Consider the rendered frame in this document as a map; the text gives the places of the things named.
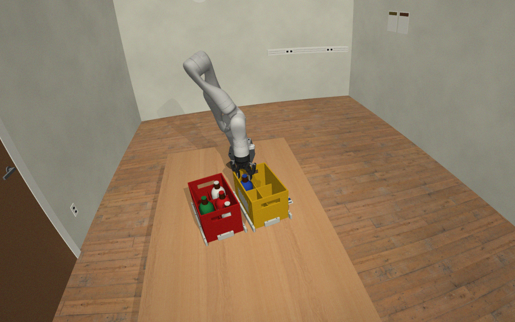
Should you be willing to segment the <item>red crate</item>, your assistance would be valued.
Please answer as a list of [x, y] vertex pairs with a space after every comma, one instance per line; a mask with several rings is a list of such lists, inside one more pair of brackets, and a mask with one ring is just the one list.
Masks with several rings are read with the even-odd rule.
[[[231, 200], [231, 206], [217, 210], [217, 199], [212, 199], [212, 188], [214, 187], [214, 185], [198, 188], [198, 185], [210, 181], [219, 181], [220, 186], [222, 186], [225, 189], [226, 196]], [[208, 243], [217, 240], [217, 236], [223, 233], [230, 232], [232, 230], [234, 231], [234, 233], [238, 233], [244, 230], [241, 217], [241, 205], [239, 204], [238, 200], [236, 199], [234, 193], [232, 192], [230, 186], [228, 185], [224, 177], [202, 178], [199, 181], [194, 182], [191, 186], [189, 186], [189, 190], [194, 203], [194, 207], [198, 211], [197, 214], [202, 223], [201, 225], [203, 233], [206, 236], [206, 240]], [[214, 212], [210, 212], [204, 215], [200, 214], [199, 204], [202, 203], [203, 195], [206, 196], [208, 201], [213, 204]], [[231, 216], [222, 218], [222, 215], [228, 212], [231, 212]]]

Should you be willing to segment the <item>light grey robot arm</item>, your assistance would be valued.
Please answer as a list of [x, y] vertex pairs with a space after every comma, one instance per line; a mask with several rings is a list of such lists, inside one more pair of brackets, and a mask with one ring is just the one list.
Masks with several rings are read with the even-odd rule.
[[[255, 145], [248, 144], [245, 114], [234, 104], [229, 95], [220, 89], [209, 56], [204, 51], [198, 51], [184, 61], [183, 68], [203, 90], [203, 97], [220, 130], [226, 134], [234, 150], [234, 155], [236, 157], [249, 155], [249, 149], [255, 149]], [[205, 81], [201, 77], [203, 74], [205, 75]]]

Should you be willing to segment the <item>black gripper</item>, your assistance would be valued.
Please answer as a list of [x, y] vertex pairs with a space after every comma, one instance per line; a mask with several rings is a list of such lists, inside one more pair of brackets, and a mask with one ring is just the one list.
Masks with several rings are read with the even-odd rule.
[[[234, 157], [235, 157], [235, 159], [232, 159], [230, 161], [232, 171], [236, 172], [236, 176], [239, 179], [241, 177], [241, 172], [239, 170], [244, 169], [249, 174], [249, 181], [251, 181], [252, 175], [256, 171], [256, 163], [251, 163], [249, 155], [247, 155], [245, 157], [236, 157], [236, 156], [234, 156]], [[235, 164], [237, 165], [237, 167], [235, 166]], [[251, 170], [251, 168], [252, 168], [252, 170]]]

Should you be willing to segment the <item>white bottle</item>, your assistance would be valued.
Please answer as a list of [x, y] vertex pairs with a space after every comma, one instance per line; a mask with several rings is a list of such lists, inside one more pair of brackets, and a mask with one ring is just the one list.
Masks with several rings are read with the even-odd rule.
[[212, 188], [212, 199], [217, 199], [219, 197], [219, 191], [224, 191], [225, 193], [225, 189], [220, 186], [219, 181], [214, 181], [213, 183], [214, 187]]

